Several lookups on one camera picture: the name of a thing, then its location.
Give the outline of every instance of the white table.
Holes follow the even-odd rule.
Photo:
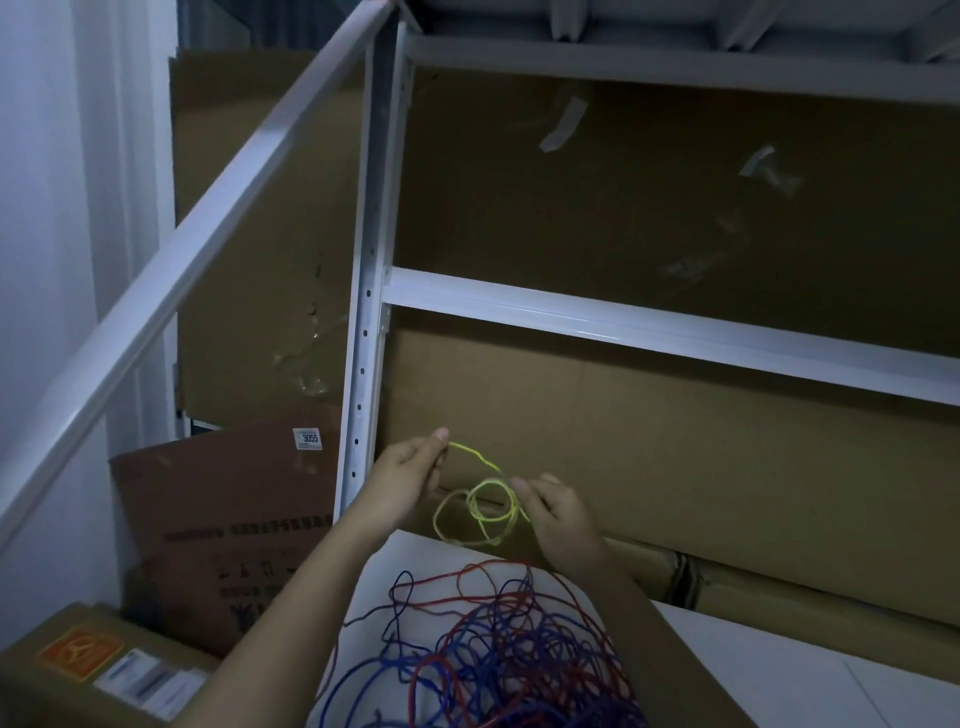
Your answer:
[[[456,571],[489,558],[486,554],[399,531],[364,569],[350,603],[348,619],[386,603],[387,591],[404,570],[420,579]],[[561,593],[552,576],[535,571],[539,591]],[[479,581],[472,583],[479,588]],[[417,598],[452,595],[451,588],[447,582],[429,585],[417,592]],[[579,590],[577,596],[595,615]],[[946,728],[957,724],[958,686],[722,619],[665,604],[657,606],[760,728]],[[389,610],[380,612],[344,630],[334,684],[350,667],[379,653],[380,634],[391,616]],[[444,621],[444,618],[411,610],[404,615],[402,625],[407,639],[433,644],[440,630],[445,631],[453,621],[454,618]],[[347,711],[363,682],[360,679],[345,684],[339,696],[331,701],[325,725],[339,728],[346,724]],[[379,707],[384,717],[404,718],[406,696],[405,686],[394,677],[385,676],[374,684],[358,715],[369,719],[373,708]],[[311,728],[317,726],[320,708],[325,702],[326,696],[311,715]],[[353,725],[364,722],[366,720],[355,719]]]

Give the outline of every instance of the barcode label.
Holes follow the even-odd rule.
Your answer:
[[[320,431],[316,427],[294,427],[294,442],[297,449],[324,449]]]
[[[153,655],[132,649],[93,685],[137,710],[169,722],[205,680],[202,670],[176,669]]]

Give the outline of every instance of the sticker label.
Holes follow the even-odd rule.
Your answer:
[[[297,449],[324,449],[320,431],[316,427],[294,427],[294,441]]]
[[[36,660],[44,667],[83,682],[122,647],[123,643],[115,637],[73,627],[61,638],[47,645],[36,656]]]
[[[132,649],[93,687],[170,722],[203,686],[207,674],[199,669],[176,669],[140,649]]]

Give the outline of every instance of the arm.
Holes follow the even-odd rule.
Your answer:
[[[360,494],[176,720],[177,728],[302,728],[367,560],[440,483],[448,434],[392,445]]]
[[[515,478],[511,485],[543,554],[596,607],[653,728],[756,728],[615,563],[576,491],[552,475],[529,482]]]

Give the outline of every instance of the metal shelving unit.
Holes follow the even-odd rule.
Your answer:
[[[960,404],[957,359],[392,266],[417,64],[958,104],[960,0],[362,0],[51,385],[0,471],[0,547],[365,52],[338,509],[371,463],[394,305]]]

